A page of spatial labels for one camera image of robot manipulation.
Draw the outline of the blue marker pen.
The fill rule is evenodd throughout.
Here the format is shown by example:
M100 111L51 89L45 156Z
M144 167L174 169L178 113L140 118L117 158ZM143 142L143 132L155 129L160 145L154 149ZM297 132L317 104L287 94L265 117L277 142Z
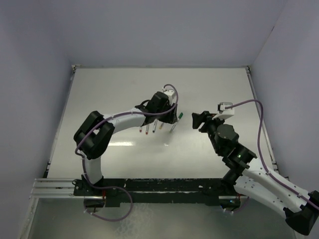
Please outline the blue marker pen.
M157 128L157 120L154 122L153 130L152 130L153 133L155 133L156 128Z

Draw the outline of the green marker pen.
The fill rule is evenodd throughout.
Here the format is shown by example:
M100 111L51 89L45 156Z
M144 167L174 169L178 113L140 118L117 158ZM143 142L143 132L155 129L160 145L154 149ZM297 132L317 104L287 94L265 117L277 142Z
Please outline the green marker pen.
M170 133L173 132L173 130L175 129L175 127L176 127L176 125L178 124L179 120L180 120L180 118L177 118L177 121L173 124L173 126L171 127L171 129L170 129L170 131L169 131Z

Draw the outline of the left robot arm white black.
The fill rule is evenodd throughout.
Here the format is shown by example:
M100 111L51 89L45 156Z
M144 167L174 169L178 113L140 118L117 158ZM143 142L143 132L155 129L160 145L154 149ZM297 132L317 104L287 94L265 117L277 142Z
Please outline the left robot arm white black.
M103 179L101 156L106 151L113 134L120 131L149 125L155 121L174 124L177 122L177 92L156 92L150 100L127 112L103 115L91 112L74 134L75 153L82 157L83 177L87 180L85 190L91 195L101 193Z

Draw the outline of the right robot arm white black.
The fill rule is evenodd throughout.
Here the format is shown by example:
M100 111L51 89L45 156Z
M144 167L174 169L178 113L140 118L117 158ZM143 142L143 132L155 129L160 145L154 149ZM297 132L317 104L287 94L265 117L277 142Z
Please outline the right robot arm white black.
M225 120L233 114L192 113L192 127L206 133L215 153L229 168L222 191L246 195L276 211L294 231L308 236L319 217L319 193L309 192L268 168L239 142L239 134Z

